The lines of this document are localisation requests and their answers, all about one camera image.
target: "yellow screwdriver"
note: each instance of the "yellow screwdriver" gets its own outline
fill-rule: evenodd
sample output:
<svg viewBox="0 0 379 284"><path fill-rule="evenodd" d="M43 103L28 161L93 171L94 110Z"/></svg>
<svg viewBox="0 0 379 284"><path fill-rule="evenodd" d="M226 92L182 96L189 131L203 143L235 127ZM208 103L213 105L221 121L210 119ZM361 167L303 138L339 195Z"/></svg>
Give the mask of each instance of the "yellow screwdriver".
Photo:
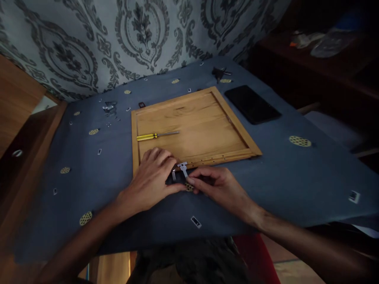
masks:
<svg viewBox="0 0 379 284"><path fill-rule="evenodd" d="M146 135L137 136L137 141L148 140L148 139L158 138L158 136L171 135L171 134L177 134L177 133L180 133L180 131L169 132L169 133L164 133L164 134L157 134L157 133L146 134Z"/></svg>

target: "wooden board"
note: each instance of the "wooden board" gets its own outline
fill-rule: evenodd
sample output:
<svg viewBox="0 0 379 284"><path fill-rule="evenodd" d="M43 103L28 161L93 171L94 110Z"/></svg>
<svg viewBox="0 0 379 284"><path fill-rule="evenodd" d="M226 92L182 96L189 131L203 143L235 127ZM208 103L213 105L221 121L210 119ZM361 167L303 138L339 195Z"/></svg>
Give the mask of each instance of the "wooden board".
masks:
<svg viewBox="0 0 379 284"><path fill-rule="evenodd" d="M134 173L143 154L154 147L170 151L188 169L262 155L216 87L134 110L131 123ZM136 139L173 131L180 134Z"/></svg>

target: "screwdriver handle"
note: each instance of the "screwdriver handle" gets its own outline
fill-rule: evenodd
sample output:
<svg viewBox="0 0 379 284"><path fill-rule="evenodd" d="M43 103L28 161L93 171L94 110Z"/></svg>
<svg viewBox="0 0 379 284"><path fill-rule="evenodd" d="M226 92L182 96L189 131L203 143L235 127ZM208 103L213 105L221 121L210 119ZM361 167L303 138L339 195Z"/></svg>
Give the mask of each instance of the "screwdriver handle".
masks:
<svg viewBox="0 0 379 284"><path fill-rule="evenodd" d="M140 135L140 136L137 136L137 139L138 138L144 138L144 137L150 137L150 136L154 137L154 136L158 136L158 134L157 133L153 133L153 134Z"/></svg>
<svg viewBox="0 0 379 284"><path fill-rule="evenodd" d="M153 139L157 137L158 136L147 136L147 137L137 138L137 141L149 140L149 139Z"/></svg>

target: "finger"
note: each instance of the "finger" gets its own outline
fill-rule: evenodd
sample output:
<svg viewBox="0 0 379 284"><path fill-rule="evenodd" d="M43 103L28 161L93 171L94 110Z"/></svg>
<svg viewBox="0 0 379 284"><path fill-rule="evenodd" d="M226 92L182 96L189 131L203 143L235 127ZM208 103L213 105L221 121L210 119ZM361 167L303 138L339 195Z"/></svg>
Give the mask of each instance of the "finger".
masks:
<svg viewBox="0 0 379 284"><path fill-rule="evenodd" d="M218 179L225 172L225 168L214 168L209 166L201 166L190 173L188 176L190 178L197 178L199 176L209 176L214 179Z"/></svg>
<svg viewBox="0 0 379 284"><path fill-rule="evenodd" d="M148 159L149 156L150 156L150 153L151 153L151 149L147 150L147 151L145 152L145 154L143 154L143 158L142 158L141 163L147 161L147 159Z"/></svg>
<svg viewBox="0 0 379 284"><path fill-rule="evenodd" d="M176 163L177 161L174 157L167 158L167 160L164 161L162 165L164 172L165 173L167 172L167 175L168 175L173 169L173 167L176 165Z"/></svg>
<svg viewBox="0 0 379 284"><path fill-rule="evenodd" d="M198 190L201 190L202 192L211 195L214 192L214 187L203 182L202 180L195 178L195 177L188 177L187 182L191 185L193 185Z"/></svg>
<svg viewBox="0 0 379 284"><path fill-rule="evenodd" d="M187 189L187 187L184 184L175 183L173 185L166 186L165 190L166 190L166 194L170 195L170 194L173 194L173 193L177 193L179 191L185 191L186 189Z"/></svg>
<svg viewBox="0 0 379 284"><path fill-rule="evenodd" d="M159 153L159 155L155 161L158 163L158 165L161 165L168 157L171 157L171 156L172 156L171 152L163 149Z"/></svg>
<svg viewBox="0 0 379 284"><path fill-rule="evenodd" d="M153 149L151 149L148 161L149 162L155 161L155 159L157 158L157 156L158 156L158 154L160 153L161 150L162 149L158 148L158 147L154 147Z"/></svg>

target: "black smartphone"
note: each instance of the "black smartphone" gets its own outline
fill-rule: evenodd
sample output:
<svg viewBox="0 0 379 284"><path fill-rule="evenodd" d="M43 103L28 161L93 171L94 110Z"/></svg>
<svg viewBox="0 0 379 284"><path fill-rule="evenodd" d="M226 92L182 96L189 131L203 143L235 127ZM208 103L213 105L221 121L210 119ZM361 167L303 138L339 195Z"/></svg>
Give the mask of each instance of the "black smartphone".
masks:
<svg viewBox="0 0 379 284"><path fill-rule="evenodd" d="M225 92L225 96L252 124L260 124L281 116L280 112L269 105L247 85L228 90Z"/></svg>

